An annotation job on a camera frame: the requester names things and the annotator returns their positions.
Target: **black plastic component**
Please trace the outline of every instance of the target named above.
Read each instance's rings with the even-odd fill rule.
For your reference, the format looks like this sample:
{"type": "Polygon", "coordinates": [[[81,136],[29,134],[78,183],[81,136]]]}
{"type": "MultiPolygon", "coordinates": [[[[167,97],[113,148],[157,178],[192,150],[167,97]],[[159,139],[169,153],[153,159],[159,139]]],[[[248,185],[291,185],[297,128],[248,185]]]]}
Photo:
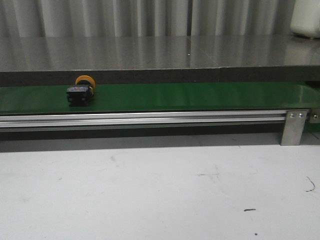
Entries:
{"type": "Polygon", "coordinates": [[[66,90],[70,106],[87,106],[94,95],[91,85],[77,84],[66,90]]]}

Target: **white container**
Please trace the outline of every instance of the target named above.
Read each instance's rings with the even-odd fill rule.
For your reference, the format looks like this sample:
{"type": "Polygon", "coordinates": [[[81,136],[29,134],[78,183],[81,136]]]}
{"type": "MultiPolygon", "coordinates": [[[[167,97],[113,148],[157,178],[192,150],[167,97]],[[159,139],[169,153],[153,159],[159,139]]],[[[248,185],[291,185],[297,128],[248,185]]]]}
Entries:
{"type": "Polygon", "coordinates": [[[308,38],[320,38],[320,0],[295,0],[291,31],[308,38]]]}

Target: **green conveyor belt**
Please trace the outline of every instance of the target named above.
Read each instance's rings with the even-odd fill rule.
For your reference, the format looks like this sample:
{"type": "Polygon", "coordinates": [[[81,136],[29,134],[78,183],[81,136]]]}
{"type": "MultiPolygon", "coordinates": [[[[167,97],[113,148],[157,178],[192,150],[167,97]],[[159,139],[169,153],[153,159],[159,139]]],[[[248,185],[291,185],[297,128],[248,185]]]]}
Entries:
{"type": "Polygon", "coordinates": [[[101,84],[83,107],[69,106],[67,87],[0,87],[0,114],[320,107],[320,92],[303,82],[101,84]]]}

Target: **white floor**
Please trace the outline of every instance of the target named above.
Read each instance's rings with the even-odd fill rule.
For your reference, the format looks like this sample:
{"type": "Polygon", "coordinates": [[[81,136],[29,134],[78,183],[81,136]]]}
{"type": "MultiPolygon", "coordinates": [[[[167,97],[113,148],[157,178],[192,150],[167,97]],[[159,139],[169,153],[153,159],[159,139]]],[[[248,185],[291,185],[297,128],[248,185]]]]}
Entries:
{"type": "Polygon", "coordinates": [[[315,240],[318,186],[319,145],[3,152],[0,239],[315,240]]]}

